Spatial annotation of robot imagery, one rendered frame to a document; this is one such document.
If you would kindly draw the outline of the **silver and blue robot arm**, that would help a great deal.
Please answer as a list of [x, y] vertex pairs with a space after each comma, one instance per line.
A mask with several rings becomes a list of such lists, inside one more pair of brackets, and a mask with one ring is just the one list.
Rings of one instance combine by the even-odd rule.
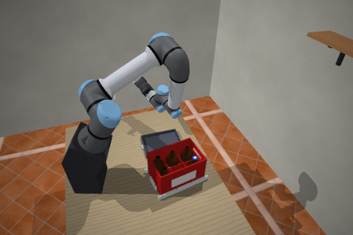
[[181, 116], [181, 99], [190, 73], [189, 59], [169, 34], [158, 33], [151, 37], [145, 52], [129, 63], [105, 79], [87, 80], [80, 86], [78, 96], [91, 118], [78, 134], [84, 150], [94, 154], [105, 151], [122, 118], [119, 105], [112, 101], [114, 94], [154, 66], [163, 64], [170, 72], [170, 89], [160, 85], [149, 102], [159, 113], [167, 110], [173, 119]]

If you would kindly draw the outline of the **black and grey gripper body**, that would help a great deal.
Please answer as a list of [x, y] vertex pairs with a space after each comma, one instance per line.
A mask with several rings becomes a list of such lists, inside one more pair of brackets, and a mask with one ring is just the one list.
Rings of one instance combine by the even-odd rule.
[[147, 83], [146, 79], [144, 77], [141, 77], [135, 85], [140, 88], [141, 93], [148, 99], [151, 98], [151, 96], [155, 95], [156, 92], [154, 89], [150, 86], [150, 84]]

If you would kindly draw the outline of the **brown glass bottle with blue cap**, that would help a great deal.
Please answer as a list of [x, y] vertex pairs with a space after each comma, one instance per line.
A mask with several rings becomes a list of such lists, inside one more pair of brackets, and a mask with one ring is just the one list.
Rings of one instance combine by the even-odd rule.
[[193, 156], [193, 157], [192, 157], [192, 160], [190, 160], [190, 161], [188, 162], [188, 166], [191, 165], [191, 164], [194, 164], [194, 163], [196, 163], [196, 162], [199, 162], [199, 161], [197, 160], [197, 158], [198, 158], [197, 156]]

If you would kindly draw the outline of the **red bottle crate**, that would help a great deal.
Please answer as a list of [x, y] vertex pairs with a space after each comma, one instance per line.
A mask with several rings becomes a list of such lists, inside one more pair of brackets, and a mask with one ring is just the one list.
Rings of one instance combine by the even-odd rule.
[[[198, 157], [198, 161], [194, 164], [188, 166], [188, 161], [182, 162], [180, 159], [181, 151], [185, 149], [185, 146], [189, 146], [189, 150], [192, 151], [193, 156]], [[193, 150], [193, 148], [197, 151], [197, 153], [201, 156], [197, 155], [197, 153]], [[166, 164], [166, 157], [170, 154], [170, 151], [174, 150], [175, 154], [178, 156], [179, 163], [176, 166], [171, 168]], [[153, 160], [155, 160], [155, 156], [160, 156], [160, 159], [164, 162], [164, 167], [167, 167], [167, 170], [170, 171], [169, 174], [161, 177], [158, 170], [156, 169]], [[148, 173], [154, 180], [157, 190], [160, 195], [165, 194], [171, 190], [174, 190], [178, 187], [181, 187], [187, 183], [195, 181], [201, 177], [204, 177], [205, 168], [206, 168], [207, 158], [202, 154], [196, 144], [191, 140], [191, 138], [184, 139], [182, 141], [170, 144], [165, 147], [161, 147], [159, 149], [153, 150], [149, 162], [148, 162]]]

